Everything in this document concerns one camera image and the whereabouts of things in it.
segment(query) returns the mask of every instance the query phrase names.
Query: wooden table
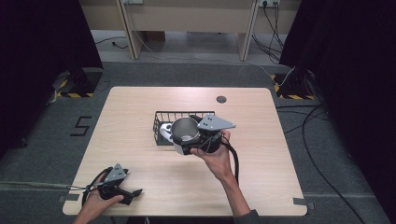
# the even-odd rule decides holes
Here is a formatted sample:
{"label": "wooden table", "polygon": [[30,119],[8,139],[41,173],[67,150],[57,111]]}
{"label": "wooden table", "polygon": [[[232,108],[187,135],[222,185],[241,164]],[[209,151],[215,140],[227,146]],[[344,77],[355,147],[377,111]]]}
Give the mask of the wooden table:
{"label": "wooden table", "polygon": [[[217,102],[218,96],[227,102]],[[120,185],[143,193],[108,216],[231,216],[225,192],[205,163],[157,146],[152,131],[156,111],[210,111],[236,124],[231,144],[239,157],[240,188],[261,216],[303,216],[297,175],[271,93],[263,88],[115,87],[111,90],[78,169],[74,186],[86,186],[108,166],[130,173]],[[76,215],[78,201],[64,213]]]}

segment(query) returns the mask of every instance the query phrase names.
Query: round hole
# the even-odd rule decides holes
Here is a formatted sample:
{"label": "round hole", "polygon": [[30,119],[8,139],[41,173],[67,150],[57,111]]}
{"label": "round hole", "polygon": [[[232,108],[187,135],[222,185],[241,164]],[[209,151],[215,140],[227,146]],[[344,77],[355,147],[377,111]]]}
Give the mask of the round hole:
{"label": "round hole", "polygon": [[216,98],[216,100],[218,101],[218,103],[224,104],[227,102],[227,98],[225,98],[225,96],[218,96],[218,98]]}

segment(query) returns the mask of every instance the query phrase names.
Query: human hand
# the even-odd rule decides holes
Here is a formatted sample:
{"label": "human hand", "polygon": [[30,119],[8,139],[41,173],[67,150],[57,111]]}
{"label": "human hand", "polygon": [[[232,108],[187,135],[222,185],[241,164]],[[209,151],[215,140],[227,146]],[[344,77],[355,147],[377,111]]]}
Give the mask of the human hand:
{"label": "human hand", "polygon": [[[225,144],[229,144],[230,132],[221,130],[221,133],[223,134],[221,141]],[[203,159],[209,170],[220,182],[226,181],[229,178],[234,178],[233,171],[231,170],[230,154],[228,148],[223,144],[220,144],[219,149],[213,153],[206,153],[197,148],[192,148],[190,153]]]}
{"label": "human hand", "polygon": [[[105,174],[101,175],[98,178],[98,181],[96,181],[96,183],[99,183],[99,180],[101,180],[104,177],[104,175]],[[97,190],[97,187],[94,187],[94,189],[88,195],[87,201],[82,206],[81,210],[78,213],[78,216],[76,217],[76,219],[73,223],[75,223],[75,224],[84,223],[85,224],[85,223],[94,221],[108,207],[110,207],[111,205],[113,205],[115,203],[119,203],[122,200],[123,200],[122,195],[117,195],[111,199],[103,200],[99,194],[99,191]]]}

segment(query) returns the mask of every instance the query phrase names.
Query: black strap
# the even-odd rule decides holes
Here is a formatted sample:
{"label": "black strap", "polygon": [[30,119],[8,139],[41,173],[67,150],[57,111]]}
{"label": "black strap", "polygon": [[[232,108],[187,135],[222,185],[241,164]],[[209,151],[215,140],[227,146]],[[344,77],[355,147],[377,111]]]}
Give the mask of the black strap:
{"label": "black strap", "polygon": [[230,142],[228,141],[227,138],[223,137],[224,139],[227,140],[228,143],[221,142],[224,146],[228,148],[228,150],[231,151],[233,154],[233,162],[234,162],[234,167],[235,167],[235,179],[236,183],[239,185],[239,160],[238,160],[238,154],[236,153],[235,149],[231,146]]}
{"label": "black strap", "polygon": [[108,167],[107,169],[103,170],[99,175],[96,176],[96,178],[91,182],[90,185],[87,185],[87,187],[85,188],[85,191],[82,193],[82,201],[81,201],[81,206],[84,205],[84,203],[87,201],[87,197],[88,194],[92,191],[91,188],[93,187],[93,185],[96,183],[96,180],[105,173],[109,173],[111,170],[113,169],[113,167]]}

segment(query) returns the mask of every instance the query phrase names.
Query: wrist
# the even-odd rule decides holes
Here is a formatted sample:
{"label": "wrist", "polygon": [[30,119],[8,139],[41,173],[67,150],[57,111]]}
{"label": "wrist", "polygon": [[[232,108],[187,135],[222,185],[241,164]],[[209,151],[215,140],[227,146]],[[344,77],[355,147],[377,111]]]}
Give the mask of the wrist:
{"label": "wrist", "polygon": [[224,178],[220,180],[220,183],[224,188],[238,187],[238,183],[233,175],[224,176]]}

